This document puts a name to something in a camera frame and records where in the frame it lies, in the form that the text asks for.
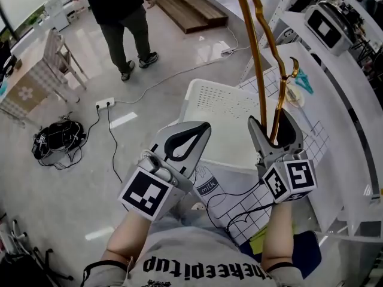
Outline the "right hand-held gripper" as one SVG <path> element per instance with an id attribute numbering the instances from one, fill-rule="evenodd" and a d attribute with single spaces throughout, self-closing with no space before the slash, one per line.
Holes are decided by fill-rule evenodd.
<path id="1" fill-rule="evenodd" d="M 315 167 L 303 149 L 302 131 L 288 111 L 282 108 L 279 116 L 277 147 L 270 142 L 266 128 L 252 115 L 248 118 L 248 130 L 259 154 L 259 179 L 274 203 L 302 199 L 317 189 Z"/>

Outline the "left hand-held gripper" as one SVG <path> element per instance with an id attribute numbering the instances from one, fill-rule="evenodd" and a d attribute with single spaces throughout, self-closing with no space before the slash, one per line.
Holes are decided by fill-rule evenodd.
<path id="1" fill-rule="evenodd" d="M 211 135 L 205 121 L 186 121 L 161 129 L 128 174 L 118 200 L 150 221 L 157 221 L 191 190 L 193 174 Z M 188 141 L 189 146 L 175 155 Z"/>

